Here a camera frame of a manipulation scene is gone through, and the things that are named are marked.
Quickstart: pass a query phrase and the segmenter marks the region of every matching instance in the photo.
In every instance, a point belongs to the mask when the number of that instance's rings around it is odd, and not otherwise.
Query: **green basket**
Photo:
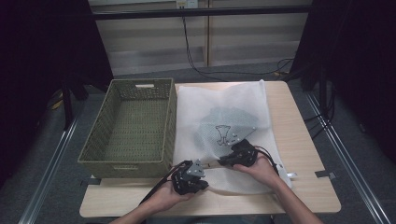
[[[97,178],[166,175],[176,112],[172,78],[112,80],[78,162]]]

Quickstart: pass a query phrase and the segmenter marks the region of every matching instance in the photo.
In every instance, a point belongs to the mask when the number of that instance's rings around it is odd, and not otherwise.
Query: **wooden table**
[[[189,83],[179,86],[221,90],[237,82]],[[341,204],[328,177],[317,178],[324,170],[289,87],[281,81],[265,82],[273,131],[281,160],[288,172],[297,173],[292,190],[314,213],[336,213]],[[80,207],[83,217],[120,217],[135,207],[158,179],[102,179],[89,185]],[[273,194],[220,195],[201,191],[190,201],[177,204],[156,216],[219,216],[284,213]]]

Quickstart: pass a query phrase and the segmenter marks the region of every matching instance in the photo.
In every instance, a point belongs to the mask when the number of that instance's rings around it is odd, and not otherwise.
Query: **gray carpet floor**
[[[233,65],[202,69],[205,71],[232,71],[235,74],[210,74],[227,81],[277,80],[273,74],[248,75],[241,73],[265,73],[276,70],[276,63],[261,63],[249,65]],[[192,69],[158,72],[131,77],[173,77],[176,82],[207,82],[216,81],[202,77]],[[300,80],[289,83],[290,91],[304,119],[315,116],[307,101],[305,92],[300,87]],[[104,94],[90,90],[90,97],[85,102],[74,101],[74,108],[81,108],[81,114],[72,139],[68,144],[63,159],[57,169],[56,176],[50,183],[45,201],[42,203],[35,223],[107,223],[113,217],[83,218],[79,215],[79,207],[84,196],[86,185],[83,180],[90,177],[84,167],[77,163],[79,152],[89,134],[94,119],[103,102]],[[316,119],[306,123],[314,135],[320,129]],[[335,98],[335,115],[332,121],[334,129],[340,135],[349,154],[357,164],[368,185],[382,204],[391,222],[396,221],[396,164],[386,158],[378,147],[374,138],[368,133],[361,132],[359,120],[349,110],[342,99]],[[0,190],[0,223],[18,223],[21,215],[29,203],[35,189],[45,173],[48,163],[63,134],[64,112],[62,108],[48,110],[40,122],[36,133],[35,143],[29,154],[22,158],[23,162],[18,172],[12,176]],[[314,144],[328,172],[335,172],[337,177],[332,185],[341,202],[342,209],[336,214],[319,214],[325,223],[375,223],[373,216],[355,188],[349,174],[325,132],[321,132]],[[264,218],[233,217],[235,223],[265,223]],[[231,223],[229,219],[151,219],[150,223]],[[276,215],[275,223],[290,223],[287,215]]]

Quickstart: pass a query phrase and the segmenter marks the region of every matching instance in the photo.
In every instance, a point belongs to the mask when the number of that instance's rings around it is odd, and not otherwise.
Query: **white plastic bag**
[[[216,161],[230,154],[231,146],[244,138],[270,152],[280,177],[291,187],[276,148],[263,80],[223,91],[180,87],[174,164]],[[251,176],[227,168],[205,169],[204,180],[212,190],[242,194],[269,191]]]

